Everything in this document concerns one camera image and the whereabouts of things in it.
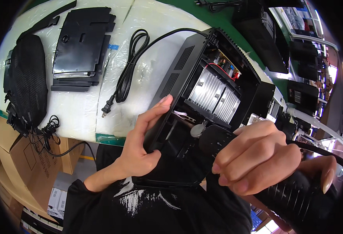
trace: red wire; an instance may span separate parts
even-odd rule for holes
[[[218,64],[215,64],[215,63],[208,63],[206,66],[205,66],[205,68],[207,68],[208,67],[208,65],[216,65],[217,67],[219,67],[228,77],[230,77],[229,76],[229,74],[227,74],[225,71],[224,71],[224,69],[222,69],[220,66],[218,66]]]

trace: hand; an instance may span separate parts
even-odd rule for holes
[[[260,121],[234,131],[237,135],[216,156],[212,172],[219,184],[238,195],[256,194],[289,177],[299,166],[301,153],[286,144],[286,135],[271,121]]]
[[[160,100],[152,109],[138,116],[135,128],[126,137],[122,154],[113,163],[129,176],[143,176],[151,172],[157,165],[161,152],[154,150],[147,153],[143,148],[144,135],[161,117],[169,111],[173,96],[170,94]]]
[[[321,190],[325,194],[335,179],[337,161],[334,156],[319,156],[312,160],[302,161],[297,169],[310,178],[313,178],[317,172],[321,171]],[[286,222],[276,216],[255,196],[248,195],[241,197],[257,208],[265,211],[283,231],[290,232],[292,230]]]

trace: black handle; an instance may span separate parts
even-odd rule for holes
[[[199,147],[204,153],[216,157],[235,137],[226,129],[211,125],[202,133]],[[337,198],[333,185],[323,194],[320,178],[321,174],[309,179],[300,171],[295,171],[287,179],[254,196],[284,219],[296,233],[320,233]]]

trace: black shirt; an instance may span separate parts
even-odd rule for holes
[[[63,233],[245,233],[252,229],[250,206],[218,177],[207,190],[138,189],[131,178],[95,193],[76,180],[69,188]]]

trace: black strap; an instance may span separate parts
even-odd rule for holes
[[[52,25],[56,25],[58,23],[58,20],[59,20],[59,16],[57,16],[57,15],[61,14],[62,12],[67,11],[68,9],[76,7],[76,5],[77,5],[77,1],[75,0],[69,4],[53,11],[49,15],[45,16],[42,20],[40,20],[39,22],[34,24],[29,30],[21,33],[21,35],[17,39],[17,44],[27,34],[31,34],[31,33],[34,33],[36,31],[42,30],[43,28],[47,28],[47,27],[50,27]]]
[[[305,143],[301,143],[301,142],[296,142],[294,140],[286,140],[286,144],[295,144],[295,145],[297,145],[298,147],[300,147],[302,149],[307,149],[309,151],[316,152],[316,153],[318,153],[320,155],[323,155],[323,156],[332,155],[337,160],[337,163],[343,167],[343,158],[341,158],[341,157],[337,156],[336,154],[333,154],[333,153],[331,153],[329,151],[326,151],[324,149],[318,148],[318,147],[316,147],[314,145],[311,145],[311,144],[305,144]]]

